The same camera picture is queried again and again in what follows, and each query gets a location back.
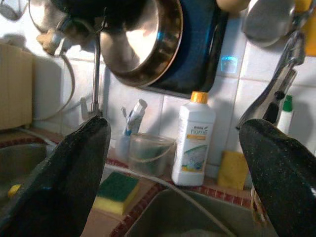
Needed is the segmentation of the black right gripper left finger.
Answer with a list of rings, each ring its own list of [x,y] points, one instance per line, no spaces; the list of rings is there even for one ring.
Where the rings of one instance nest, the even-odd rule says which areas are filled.
[[[109,122],[94,116],[32,171],[0,217],[0,237],[80,237],[103,175]]]

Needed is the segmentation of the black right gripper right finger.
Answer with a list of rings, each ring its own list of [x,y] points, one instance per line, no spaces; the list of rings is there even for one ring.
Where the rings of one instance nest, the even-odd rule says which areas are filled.
[[[316,156],[263,119],[245,122],[239,141],[278,236],[316,237]]]

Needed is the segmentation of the green yellow scouring sponge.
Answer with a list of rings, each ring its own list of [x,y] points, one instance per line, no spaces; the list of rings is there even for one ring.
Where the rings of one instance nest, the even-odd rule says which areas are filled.
[[[112,172],[99,186],[93,209],[123,215],[139,191],[139,179]]]

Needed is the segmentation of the white bottle green cap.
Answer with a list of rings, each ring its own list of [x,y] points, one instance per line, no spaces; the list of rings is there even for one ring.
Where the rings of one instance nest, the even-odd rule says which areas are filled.
[[[283,102],[282,111],[279,116],[279,121],[277,124],[277,128],[284,134],[289,134],[293,115],[293,96],[286,95],[285,100]]]

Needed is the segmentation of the white toothbrush holder cup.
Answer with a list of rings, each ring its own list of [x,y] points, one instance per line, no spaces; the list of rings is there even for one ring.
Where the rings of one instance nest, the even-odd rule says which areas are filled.
[[[119,160],[121,161],[128,161],[128,155],[129,155],[129,147],[130,147],[130,136],[128,135],[121,135],[116,140],[116,146],[115,146],[115,153]]]

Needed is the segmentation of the clear plastic bucket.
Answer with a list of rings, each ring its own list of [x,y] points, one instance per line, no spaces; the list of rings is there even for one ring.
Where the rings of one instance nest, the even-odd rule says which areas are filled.
[[[175,140],[145,133],[130,137],[128,166],[137,173],[160,177],[164,174],[167,160],[174,151]]]

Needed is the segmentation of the white detergent bottle yellow cap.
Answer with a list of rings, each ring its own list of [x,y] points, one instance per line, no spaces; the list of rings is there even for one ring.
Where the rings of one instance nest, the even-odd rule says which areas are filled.
[[[177,148],[171,174],[172,182],[177,186],[203,184],[216,119],[214,109],[207,102],[208,93],[193,91],[190,101],[180,107]]]

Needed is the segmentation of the white blue toothbrush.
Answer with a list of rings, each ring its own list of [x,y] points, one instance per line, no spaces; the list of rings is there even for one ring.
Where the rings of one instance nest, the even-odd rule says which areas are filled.
[[[130,136],[133,133],[138,133],[139,128],[145,114],[148,104],[145,100],[139,99],[133,110],[126,118],[126,126],[122,132],[125,136]]]

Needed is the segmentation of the beige water purifier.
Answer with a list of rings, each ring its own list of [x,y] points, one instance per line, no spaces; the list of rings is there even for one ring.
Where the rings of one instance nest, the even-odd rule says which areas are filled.
[[[0,43],[0,130],[32,122],[33,57]]]

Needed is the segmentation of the white water valve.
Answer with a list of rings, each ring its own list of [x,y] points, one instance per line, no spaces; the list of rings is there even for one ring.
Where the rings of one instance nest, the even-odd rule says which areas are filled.
[[[61,47],[60,54],[66,53],[72,47],[71,41],[64,33],[69,22],[70,18],[64,17],[57,24],[56,28],[49,29],[46,33],[40,34],[36,37],[37,42],[48,55],[54,56],[59,47]]]

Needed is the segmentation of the yellow hanging utensil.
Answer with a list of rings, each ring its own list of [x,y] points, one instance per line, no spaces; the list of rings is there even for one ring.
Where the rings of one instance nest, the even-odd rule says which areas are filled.
[[[295,0],[296,12],[303,12],[309,9],[312,0]],[[307,56],[316,57],[316,7],[311,17],[303,26],[306,36],[305,52]]]

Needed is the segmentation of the dark blue hanging board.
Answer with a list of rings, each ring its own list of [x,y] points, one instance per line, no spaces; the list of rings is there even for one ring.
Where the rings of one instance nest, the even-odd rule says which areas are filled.
[[[180,0],[184,28],[177,55],[163,76],[143,89],[190,98],[215,80],[229,13],[216,0]]]

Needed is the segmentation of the hanging steel pan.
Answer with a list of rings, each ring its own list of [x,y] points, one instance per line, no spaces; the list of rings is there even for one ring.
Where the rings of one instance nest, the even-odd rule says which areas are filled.
[[[101,54],[121,83],[148,86],[171,66],[183,28],[180,0],[135,0],[108,18],[100,34]]]

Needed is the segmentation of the hanging steel pot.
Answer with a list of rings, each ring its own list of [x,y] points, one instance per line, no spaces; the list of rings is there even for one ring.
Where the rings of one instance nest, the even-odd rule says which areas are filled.
[[[34,26],[41,32],[64,29],[69,25],[71,18],[56,7],[52,0],[29,0],[29,14]]]

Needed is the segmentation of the steel wall faucet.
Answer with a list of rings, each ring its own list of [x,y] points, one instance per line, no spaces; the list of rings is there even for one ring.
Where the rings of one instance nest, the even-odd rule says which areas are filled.
[[[87,121],[93,116],[101,116],[102,111],[99,109],[99,80],[100,80],[100,34],[95,35],[94,45],[94,72],[93,72],[93,93],[91,110],[87,108],[87,102],[85,98],[80,99],[81,105],[81,117],[84,121]]]

